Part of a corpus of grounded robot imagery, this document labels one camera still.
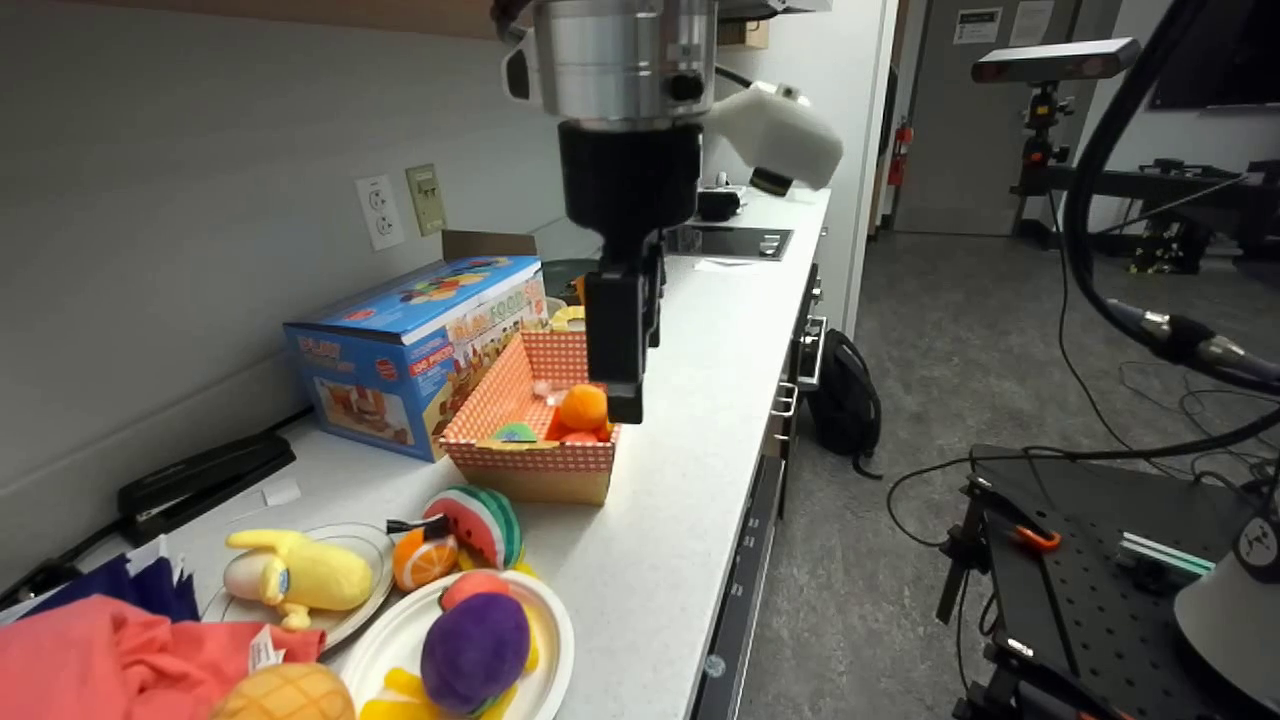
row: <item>wall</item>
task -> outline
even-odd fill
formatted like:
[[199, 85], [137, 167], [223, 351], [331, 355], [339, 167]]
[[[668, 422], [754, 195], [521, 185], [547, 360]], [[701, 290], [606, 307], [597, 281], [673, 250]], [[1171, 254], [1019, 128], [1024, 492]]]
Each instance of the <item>wall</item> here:
[[[795, 85], [838, 125], [844, 161], [834, 179], [824, 263], [824, 311], [857, 329], [863, 250], [871, 234], [875, 137], [891, 51], [897, 0], [838, 0], [834, 13], [800, 13], [770, 25], [770, 50], [720, 50], [720, 63], [772, 85]], [[710, 177], [743, 179], [728, 147], [710, 147]]]
[[281, 319], [436, 256], [378, 256], [358, 177], [436, 161], [458, 229], [557, 213], [547, 122], [502, 96], [497, 59], [0, 6], [0, 586], [100, 523], [117, 486], [292, 411]]
[[[1116, 37], [1147, 37], [1169, 13], [1169, 0], [1128, 0], [1116, 15]], [[1113, 106], [1122, 80], [1098, 85], [1083, 128], [1094, 134]], [[1157, 156], [1189, 163], [1245, 167], [1250, 161], [1280, 156], [1280, 111], [1141, 111], [1113, 153], [1107, 167], [1141, 167]], [[1094, 223], [1122, 219], [1124, 199], [1098, 199]]]

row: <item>pink fabric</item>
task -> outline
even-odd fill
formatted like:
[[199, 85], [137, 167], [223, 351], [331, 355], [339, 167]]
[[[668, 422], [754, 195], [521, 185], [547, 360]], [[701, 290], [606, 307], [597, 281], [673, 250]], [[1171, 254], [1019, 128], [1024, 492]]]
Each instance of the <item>pink fabric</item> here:
[[[262, 626], [172, 626], [132, 605], [81, 605], [0, 628], [0, 717], [14, 720], [207, 720], [250, 675]], [[318, 662], [321, 631], [275, 631], [287, 662]]]

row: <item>wall outlet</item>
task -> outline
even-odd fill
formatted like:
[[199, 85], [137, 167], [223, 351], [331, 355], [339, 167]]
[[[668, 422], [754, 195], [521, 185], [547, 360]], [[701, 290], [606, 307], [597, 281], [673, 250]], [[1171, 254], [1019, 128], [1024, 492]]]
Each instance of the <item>wall outlet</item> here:
[[404, 179], [407, 179], [407, 199], [413, 199], [417, 234], [420, 234], [420, 238], [446, 234], [446, 199], [439, 199], [436, 163], [413, 163], [413, 167], [404, 167]]
[[368, 245], [378, 254], [404, 245], [404, 219], [397, 209], [394, 177], [360, 177], [358, 195], [360, 195]]

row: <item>white plate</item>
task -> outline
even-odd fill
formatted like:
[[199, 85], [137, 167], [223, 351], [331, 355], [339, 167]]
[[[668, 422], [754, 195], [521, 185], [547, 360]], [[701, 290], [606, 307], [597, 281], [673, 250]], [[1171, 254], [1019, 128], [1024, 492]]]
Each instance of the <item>white plate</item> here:
[[[507, 717], [553, 720], [574, 681], [574, 662], [578, 662], [574, 620], [547, 586], [521, 574], [504, 574], [504, 576], [534, 620], [528, 628], [541, 631], [535, 646], [546, 653], [546, 666], [516, 681], [516, 702]], [[381, 695], [389, 668], [407, 668], [413, 675], [420, 675], [423, 635], [436, 626], [439, 591], [452, 580], [458, 576], [417, 587], [358, 639], [346, 666], [346, 685], [358, 707]]]
[[[358, 611], [312, 611], [312, 628], [323, 631], [323, 653], [339, 647], [351, 631], [360, 631], [389, 600], [394, 591], [394, 551], [389, 551], [389, 533], [373, 523], [323, 523], [323, 529], [303, 529], [318, 544], [335, 544], [368, 559], [373, 569], [373, 595]], [[213, 605], [199, 611], [204, 620], [250, 620], [250, 626], [281, 626], [281, 611], [270, 605], [244, 605], [233, 600], [223, 587], [218, 587]]]

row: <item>toy box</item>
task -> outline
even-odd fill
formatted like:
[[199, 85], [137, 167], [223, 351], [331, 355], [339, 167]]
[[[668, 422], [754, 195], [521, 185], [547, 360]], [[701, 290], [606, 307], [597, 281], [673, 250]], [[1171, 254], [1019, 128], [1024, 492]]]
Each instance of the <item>toy box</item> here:
[[284, 324], [327, 432], [436, 460], [507, 335], [547, 317], [535, 256], [463, 256]]
[[[535, 395], [535, 384], [566, 393], [579, 379], [589, 379], [583, 332], [521, 332], [446, 430], [439, 444], [467, 486], [534, 504], [606, 504], [620, 430], [589, 444], [547, 442], [557, 410]], [[504, 424], [525, 424], [541, 442], [504, 444]]]

